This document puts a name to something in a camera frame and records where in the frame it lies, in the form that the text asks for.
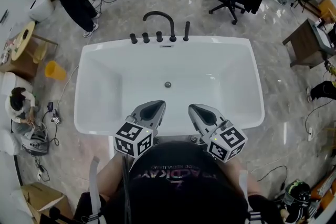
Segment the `cardboard box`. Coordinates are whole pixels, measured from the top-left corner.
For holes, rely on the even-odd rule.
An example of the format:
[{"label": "cardboard box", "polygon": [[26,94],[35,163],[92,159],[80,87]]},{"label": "cardboard box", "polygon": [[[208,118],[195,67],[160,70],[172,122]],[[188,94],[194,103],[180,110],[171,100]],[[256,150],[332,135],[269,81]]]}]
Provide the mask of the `cardboard box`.
[{"label": "cardboard box", "polygon": [[21,190],[35,223],[40,223],[41,214],[49,216],[49,210],[53,206],[57,207],[63,216],[73,218],[68,197],[63,193],[38,182],[22,186]]}]

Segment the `yellow cup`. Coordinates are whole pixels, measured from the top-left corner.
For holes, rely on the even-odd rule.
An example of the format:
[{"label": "yellow cup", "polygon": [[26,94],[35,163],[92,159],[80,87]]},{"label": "yellow cup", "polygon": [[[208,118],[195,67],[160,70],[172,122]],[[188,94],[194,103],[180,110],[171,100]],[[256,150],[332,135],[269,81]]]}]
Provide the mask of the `yellow cup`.
[{"label": "yellow cup", "polygon": [[63,67],[59,66],[55,61],[50,61],[47,63],[45,69],[45,75],[47,78],[65,80],[67,78],[67,72]]}]

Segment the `bathtub drain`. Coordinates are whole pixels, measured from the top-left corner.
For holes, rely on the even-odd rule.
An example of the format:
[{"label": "bathtub drain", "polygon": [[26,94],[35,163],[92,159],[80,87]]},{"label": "bathtub drain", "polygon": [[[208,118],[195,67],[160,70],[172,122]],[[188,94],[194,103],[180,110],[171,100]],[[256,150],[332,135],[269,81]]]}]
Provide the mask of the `bathtub drain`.
[{"label": "bathtub drain", "polygon": [[167,82],[164,84],[164,86],[165,86],[166,88],[170,88],[170,87],[172,86],[172,84],[171,84],[169,81],[167,81]]}]

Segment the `white sneaker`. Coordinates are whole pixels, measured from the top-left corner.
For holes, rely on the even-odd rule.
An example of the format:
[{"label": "white sneaker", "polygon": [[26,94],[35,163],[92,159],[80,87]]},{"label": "white sneaker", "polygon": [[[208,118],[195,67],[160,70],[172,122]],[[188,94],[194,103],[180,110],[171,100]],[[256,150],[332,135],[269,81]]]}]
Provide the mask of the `white sneaker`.
[{"label": "white sneaker", "polygon": [[100,17],[100,13],[97,12],[97,15],[94,18],[92,18],[92,19],[98,19],[99,17]]},{"label": "white sneaker", "polygon": [[307,101],[308,101],[308,103],[311,103],[313,101],[313,99],[310,96],[310,92],[311,92],[311,88],[307,87],[306,88],[306,94],[307,94]]},{"label": "white sneaker", "polygon": [[274,0],[275,2],[277,2],[279,5],[283,6],[283,3],[281,3],[279,0]]},{"label": "white sneaker", "polygon": [[99,27],[98,24],[93,23],[93,30],[91,32],[85,31],[84,34],[83,34],[83,37],[89,37],[89,36],[91,36],[92,33],[98,29],[98,27]]}]

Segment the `white bathtub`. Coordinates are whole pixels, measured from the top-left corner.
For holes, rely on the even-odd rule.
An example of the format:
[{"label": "white bathtub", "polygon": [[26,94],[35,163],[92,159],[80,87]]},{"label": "white bathtub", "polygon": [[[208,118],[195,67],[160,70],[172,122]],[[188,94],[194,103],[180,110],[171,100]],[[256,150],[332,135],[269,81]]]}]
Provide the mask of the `white bathtub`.
[{"label": "white bathtub", "polygon": [[193,103],[215,107],[242,129],[260,125],[264,101],[249,40],[182,38],[84,46],[75,96],[77,130],[113,135],[136,106],[153,100],[166,102],[158,136],[196,134],[188,115]]}]

